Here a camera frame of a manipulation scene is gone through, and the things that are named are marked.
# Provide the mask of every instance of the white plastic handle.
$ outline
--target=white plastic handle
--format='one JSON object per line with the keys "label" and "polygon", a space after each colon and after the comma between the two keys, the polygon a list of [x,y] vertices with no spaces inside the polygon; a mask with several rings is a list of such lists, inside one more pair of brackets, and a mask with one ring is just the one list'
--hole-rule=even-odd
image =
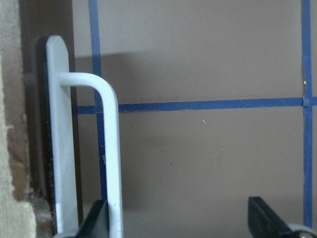
{"label": "white plastic handle", "polygon": [[90,86],[100,93],[104,109],[109,235],[110,238],[123,238],[118,102],[115,92],[96,75],[69,72],[68,51],[60,36],[49,38],[47,60],[57,232],[67,233],[78,229],[70,87]]}

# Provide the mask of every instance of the tan wall surface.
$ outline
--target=tan wall surface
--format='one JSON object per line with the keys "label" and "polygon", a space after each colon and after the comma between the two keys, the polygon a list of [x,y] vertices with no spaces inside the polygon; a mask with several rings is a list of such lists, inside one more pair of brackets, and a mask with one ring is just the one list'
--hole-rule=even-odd
{"label": "tan wall surface", "polygon": [[[119,103],[303,95],[298,0],[98,6],[103,77]],[[76,71],[91,72],[87,2],[73,10]],[[92,105],[92,90],[78,90],[78,103]],[[86,208],[100,192],[95,127],[79,116]],[[300,107],[121,113],[120,136],[128,238],[251,237],[250,195],[302,223]]]}

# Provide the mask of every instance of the black plastic piece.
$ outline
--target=black plastic piece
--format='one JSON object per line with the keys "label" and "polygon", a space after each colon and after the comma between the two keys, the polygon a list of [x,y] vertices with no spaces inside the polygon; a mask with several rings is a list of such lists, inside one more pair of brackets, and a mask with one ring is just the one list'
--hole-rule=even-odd
{"label": "black plastic piece", "polygon": [[108,202],[96,201],[74,238],[109,237]]}
{"label": "black plastic piece", "polygon": [[260,197],[249,197],[248,226],[254,238],[291,238],[293,232]]}

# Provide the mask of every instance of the vertical tape strip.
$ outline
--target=vertical tape strip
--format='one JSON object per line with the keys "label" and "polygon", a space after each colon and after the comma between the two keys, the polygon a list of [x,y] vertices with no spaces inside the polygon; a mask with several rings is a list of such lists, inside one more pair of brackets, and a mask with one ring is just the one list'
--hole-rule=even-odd
{"label": "vertical tape strip", "polygon": [[311,59],[311,6],[302,0],[302,60],[304,96],[304,225],[313,225],[313,93]]}
{"label": "vertical tape strip", "polygon": [[[97,0],[88,0],[89,7],[89,22],[91,35],[91,49],[93,58],[93,74],[101,77],[101,53],[99,39],[99,23],[98,23],[98,5]],[[106,199],[106,167],[102,156],[105,154],[105,134],[104,134],[104,118],[103,105],[99,93],[95,90],[95,113],[97,117],[97,134],[98,134],[98,151],[99,151],[99,166],[100,166],[100,183],[102,199]]]}

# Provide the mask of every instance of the blue tape line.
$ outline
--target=blue tape line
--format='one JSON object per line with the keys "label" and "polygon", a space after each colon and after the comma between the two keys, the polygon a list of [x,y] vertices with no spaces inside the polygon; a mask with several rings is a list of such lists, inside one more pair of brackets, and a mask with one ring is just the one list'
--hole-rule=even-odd
{"label": "blue tape line", "polygon": [[77,113],[78,115],[95,114],[95,106],[78,106]]}
{"label": "blue tape line", "polygon": [[311,99],[311,105],[312,105],[312,106],[317,106],[317,97],[312,97],[312,99]]}
{"label": "blue tape line", "polygon": [[[169,102],[169,103],[140,103],[120,104],[119,112],[138,111],[177,111],[177,110],[215,110],[237,108],[264,108],[264,107],[300,107],[303,98],[269,98],[269,99],[242,99],[220,101],[197,101],[197,102]],[[94,106],[79,106],[78,114],[98,114]]]}
{"label": "blue tape line", "polygon": [[313,106],[311,60],[311,6],[302,0],[302,59],[305,79],[304,96],[304,225],[313,225]]}
{"label": "blue tape line", "polygon": [[[88,0],[89,22],[91,35],[91,49],[93,60],[93,74],[101,76],[101,53],[99,39],[99,23],[98,23],[98,5],[97,0]],[[102,112],[102,100],[99,93],[95,90],[95,112]],[[97,114],[97,135],[98,135],[98,151],[100,165],[100,183],[102,199],[106,199],[106,167],[103,162],[102,155],[105,154],[105,134],[104,134],[104,118],[103,115]]]}

